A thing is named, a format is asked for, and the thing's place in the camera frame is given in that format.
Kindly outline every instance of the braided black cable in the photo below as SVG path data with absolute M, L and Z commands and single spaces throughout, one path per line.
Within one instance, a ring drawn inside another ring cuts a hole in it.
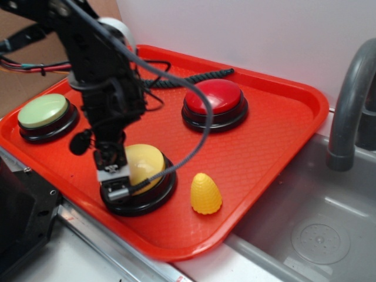
M 234 72 L 235 72 L 235 70 L 232 69 L 232 68 L 231 69 L 222 69 L 222 70 L 218 70 L 216 72 L 206 72 L 206 73 L 201 73 L 199 75 L 192 75 L 192 76 L 189 76 L 188 78 L 184 78 L 184 79 L 186 81 L 188 81 L 189 83 L 196 84 L 198 82 L 208 80 L 208 79 L 224 78 L 227 75 L 231 75 Z M 181 85 L 179 85 L 178 83 L 172 82 L 172 81 L 169 81 L 169 80 L 159 80 L 159 81 L 155 82 L 155 80 L 153 80 L 153 79 L 146 79 L 146 80 L 143 80 L 143 83 L 145 84 L 145 86 L 147 88 L 149 88 L 150 85 L 151 85 L 152 88 L 176 88 L 176 87 L 181 87 Z

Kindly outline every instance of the gray cable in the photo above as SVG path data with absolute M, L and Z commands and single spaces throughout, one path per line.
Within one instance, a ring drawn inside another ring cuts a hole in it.
M 185 81 L 182 78 L 178 78 L 177 76 L 172 75 L 171 73 L 164 72 L 160 69 L 154 68 L 152 65 L 148 64 L 144 60 L 140 59 L 137 55 L 135 55 L 132 51 L 128 50 L 124 46 L 121 41 L 117 40 L 110 32 L 108 32 L 103 26 L 97 22 L 95 19 L 91 18 L 88 14 L 83 12 L 75 3 L 73 3 L 71 0 L 65 0 L 68 6 L 70 6 L 72 9 L 74 9 L 91 27 L 93 27 L 93 30 L 100 35 L 101 38 L 104 38 L 108 41 L 110 45 L 113 45 L 115 49 L 120 52 L 122 55 L 128 58 L 128 60 L 134 62 L 135 64 L 141 66 L 145 70 L 152 72 L 158 76 L 164 77 L 172 82 L 178 83 L 179 85 L 186 87 L 190 90 L 192 90 L 194 93 L 198 95 L 198 97 L 202 100 L 203 104 L 206 108 L 206 120 L 205 120 L 205 128 L 203 130 L 202 137 L 199 141 L 199 143 L 196 145 L 196 147 L 179 163 L 176 165 L 173 165 L 171 167 L 168 167 L 164 171 L 157 173 L 153 175 L 152 177 L 148 178 L 147 180 L 149 182 L 158 179 L 160 177 L 163 177 L 169 173 L 174 172 L 178 168 L 185 165 L 190 159 L 193 158 L 195 154 L 203 147 L 206 139 L 209 136 L 210 133 L 210 127 L 213 123 L 213 109 L 212 105 L 210 104 L 209 100 L 206 98 L 205 94 L 195 87 L 193 84 Z

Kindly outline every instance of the orange tray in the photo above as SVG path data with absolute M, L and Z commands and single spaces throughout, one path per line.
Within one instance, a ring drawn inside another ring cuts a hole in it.
M 229 68 L 151 46 L 139 48 L 143 58 L 170 61 L 171 73 L 178 76 Z M 89 128 L 82 113 L 77 127 L 67 136 L 32 145 L 19 135 L 17 114 L 21 105 L 0 122 L 0 146 L 143 254 L 164 261 L 189 259 L 226 238 L 328 114 L 326 98 L 312 87 L 234 69 L 235 74 L 228 79 L 238 83 L 248 100 L 246 121 L 228 132 L 210 135 L 199 154 L 177 171 L 178 184 L 172 198 L 144 216 L 130 218 L 109 213 L 100 199 L 92 152 L 75 156 L 69 151 L 72 136 Z M 142 75 L 152 77 L 145 72 Z M 80 93 L 72 90 L 66 80 L 40 95 L 49 93 L 65 95 L 78 108 L 82 105 Z M 177 163 L 193 149 L 201 134 L 183 124 L 185 89 L 154 93 L 164 100 L 165 107 L 146 113 L 141 121 L 130 125 L 126 129 L 126 145 L 153 145 Z M 204 216 L 191 208 L 190 185 L 198 172 L 208 174 L 221 191 L 223 205 L 215 214 Z

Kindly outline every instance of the yellow button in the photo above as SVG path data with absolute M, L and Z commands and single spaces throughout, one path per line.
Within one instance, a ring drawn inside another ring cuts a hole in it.
M 160 150 L 151 145 L 136 144 L 125 147 L 125 153 L 130 170 L 130 184 L 137 185 L 156 173 L 165 170 L 165 161 Z M 133 195 L 144 193 L 155 186 L 160 178 L 153 180 L 149 185 Z
M 18 121 L 25 128 L 48 125 L 61 117 L 68 102 L 61 94 L 48 94 L 27 103 L 18 113 Z

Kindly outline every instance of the white wall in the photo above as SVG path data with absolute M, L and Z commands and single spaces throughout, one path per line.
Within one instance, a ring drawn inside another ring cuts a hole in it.
M 375 0 L 117 0 L 137 43 L 306 83 L 332 107 Z

